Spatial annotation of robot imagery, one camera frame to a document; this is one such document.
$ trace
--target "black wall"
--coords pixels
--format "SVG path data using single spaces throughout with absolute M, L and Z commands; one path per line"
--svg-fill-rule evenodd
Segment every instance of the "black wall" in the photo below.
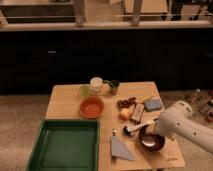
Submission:
M 0 93 L 54 84 L 155 81 L 213 88 L 213 29 L 0 32 Z

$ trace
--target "brown bowl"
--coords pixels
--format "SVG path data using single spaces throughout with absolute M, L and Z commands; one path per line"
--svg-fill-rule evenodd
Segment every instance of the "brown bowl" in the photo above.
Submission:
M 142 147 L 149 151 L 159 151 L 165 145 L 165 138 L 158 134 L 146 133 L 149 125 L 142 127 L 139 131 L 139 141 Z
M 99 97 L 88 97 L 80 104 L 80 114 L 89 119 L 98 118 L 104 109 L 104 103 Z

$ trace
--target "small container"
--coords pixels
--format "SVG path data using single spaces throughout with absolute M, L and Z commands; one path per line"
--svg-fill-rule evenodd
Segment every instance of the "small container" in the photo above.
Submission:
M 93 77 L 90 80 L 90 88 L 93 92 L 99 93 L 103 85 L 103 79 L 100 77 Z
M 118 93 L 118 88 L 120 83 L 117 80 L 104 80 L 103 83 L 107 83 L 109 85 L 109 93 L 112 95 L 116 95 Z
M 104 109 L 104 103 L 101 100 L 101 98 L 92 96 L 86 98 L 81 104 L 80 104 L 80 114 L 84 118 L 88 119 L 95 119 L 98 118 Z

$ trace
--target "food item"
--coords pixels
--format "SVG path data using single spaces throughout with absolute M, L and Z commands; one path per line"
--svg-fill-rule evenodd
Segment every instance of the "food item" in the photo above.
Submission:
M 143 111 L 144 111 L 144 105 L 138 103 L 135 107 L 135 110 L 130 120 L 136 124 L 139 124 L 141 122 Z
M 131 105 L 136 104 L 136 97 L 130 97 L 127 100 L 119 100 L 117 102 L 118 110 L 122 110 L 123 108 L 129 108 Z
M 124 121 L 127 121 L 128 119 L 130 119 L 131 115 L 132 115 L 131 111 L 127 108 L 123 108 L 119 113 L 120 119 Z

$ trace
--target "wooden table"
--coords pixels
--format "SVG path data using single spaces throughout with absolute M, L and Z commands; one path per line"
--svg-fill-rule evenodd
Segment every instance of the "wooden table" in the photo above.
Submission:
M 82 98 L 79 95 L 81 85 L 58 85 L 53 88 L 49 102 L 46 119 L 77 119 L 79 115 L 79 105 Z M 166 139 L 165 147 L 159 152 L 147 152 L 143 149 L 137 139 L 126 137 L 122 134 L 122 129 L 126 123 L 118 118 L 116 102 L 129 97 L 145 97 L 153 95 L 160 98 L 154 82 L 121 83 L 116 96 L 107 93 L 107 87 L 103 87 L 100 97 L 105 103 L 105 108 L 100 121 L 100 146 L 99 146 L 99 171 L 113 170 L 141 170 L 156 168 L 183 167 L 185 162 L 177 141 Z M 142 120 L 156 118 L 161 111 L 144 113 Z M 111 163 L 110 157 L 110 137 L 112 128 L 116 128 L 117 137 L 124 141 L 129 150 L 135 156 L 135 161 L 117 159 L 116 164 Z

